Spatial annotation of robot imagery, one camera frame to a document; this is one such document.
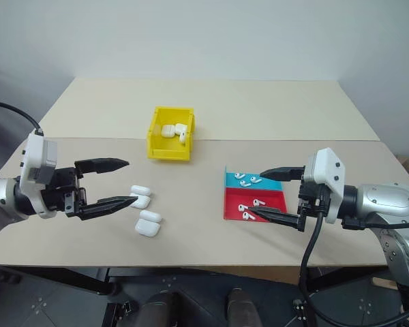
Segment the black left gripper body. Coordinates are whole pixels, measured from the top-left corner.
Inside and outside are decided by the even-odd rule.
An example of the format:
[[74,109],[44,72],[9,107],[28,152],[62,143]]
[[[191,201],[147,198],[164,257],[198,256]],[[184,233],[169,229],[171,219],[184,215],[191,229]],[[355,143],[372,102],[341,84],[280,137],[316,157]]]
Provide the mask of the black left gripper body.
[[55,170],[50,183],[41,191],[47,209],[79,216],[87,205],[86,190],[80,186],[81,178],[82,174],[75,167]]

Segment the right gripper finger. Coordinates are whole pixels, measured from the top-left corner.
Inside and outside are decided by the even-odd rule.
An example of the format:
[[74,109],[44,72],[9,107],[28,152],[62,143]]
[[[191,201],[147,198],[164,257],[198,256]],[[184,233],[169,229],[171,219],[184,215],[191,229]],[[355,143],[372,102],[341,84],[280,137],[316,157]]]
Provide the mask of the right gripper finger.
[[266,206],[251,206],[248,208],[248,210],[270,223],[289,226],[296,230],[300,229],[301,225],[298,215],[283,213],[277,208],[270,208]]
[[279,167],[265,170],[260,173],[260,177],[272,181],[300,181],[303,179],[305,167]]

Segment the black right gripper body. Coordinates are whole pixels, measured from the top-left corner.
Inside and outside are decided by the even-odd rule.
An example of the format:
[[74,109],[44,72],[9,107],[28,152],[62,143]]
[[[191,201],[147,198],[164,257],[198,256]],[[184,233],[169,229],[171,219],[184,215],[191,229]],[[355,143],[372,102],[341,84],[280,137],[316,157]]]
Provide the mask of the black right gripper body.
[[316,184],[312,181],[301,181],[299,187],[299,215],[297,230],[305,230],[306,217],[325,218],[328,214],[328,187],[325,184]]

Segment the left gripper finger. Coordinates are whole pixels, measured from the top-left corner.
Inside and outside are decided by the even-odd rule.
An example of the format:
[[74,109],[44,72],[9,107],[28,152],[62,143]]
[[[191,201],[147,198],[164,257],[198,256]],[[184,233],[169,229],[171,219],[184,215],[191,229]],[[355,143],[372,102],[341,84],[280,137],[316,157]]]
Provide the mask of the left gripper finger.
[[117,158],[95,158],[74,162],[74,166],[80,174],[113,172],[129,164],[128,161]]
[[89,220],[97,217],[111,215],[122,210],[137,201],[137,196],[117,196],[98,200],[95,204],[80,207],[76,216],[81,220]]

